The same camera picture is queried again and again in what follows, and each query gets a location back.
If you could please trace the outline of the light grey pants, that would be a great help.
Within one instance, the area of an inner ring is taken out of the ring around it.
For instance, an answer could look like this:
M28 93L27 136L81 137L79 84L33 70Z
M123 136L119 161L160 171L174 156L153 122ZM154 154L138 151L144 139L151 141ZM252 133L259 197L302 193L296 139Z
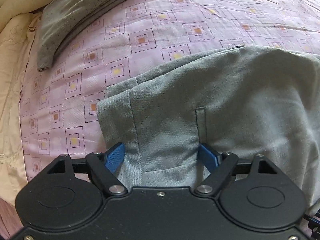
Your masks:
M125 146L126 187L195 186L206 143L274 162L319 210L319 56L271 47L205 51L106 89L97 117L106 146Z

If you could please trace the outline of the pink patterned bedsheet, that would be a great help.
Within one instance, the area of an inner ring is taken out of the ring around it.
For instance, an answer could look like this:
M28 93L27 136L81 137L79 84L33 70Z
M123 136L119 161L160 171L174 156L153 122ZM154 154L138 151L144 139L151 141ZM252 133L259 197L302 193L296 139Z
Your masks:
M61 153L105 149L96 112L108 86L186 55L250 44L319 53L319 0L127 0L43 72L34 43L20 108L27 178Z

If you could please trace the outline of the folded dark grey pants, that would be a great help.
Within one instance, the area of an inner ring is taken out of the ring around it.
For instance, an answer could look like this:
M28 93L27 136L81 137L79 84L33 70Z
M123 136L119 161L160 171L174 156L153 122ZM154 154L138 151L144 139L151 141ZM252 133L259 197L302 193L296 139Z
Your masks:
M55 58L83 29L126 0L53 0L43 11L37 70L52 67Z

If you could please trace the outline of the cream folded duvet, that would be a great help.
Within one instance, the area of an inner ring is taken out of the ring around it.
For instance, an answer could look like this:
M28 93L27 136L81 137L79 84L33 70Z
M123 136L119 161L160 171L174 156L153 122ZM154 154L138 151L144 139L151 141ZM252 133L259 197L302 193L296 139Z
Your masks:
M21 89L41 9L52 1L1 0L1 202L9 205L14 205L17 193L27 184Z

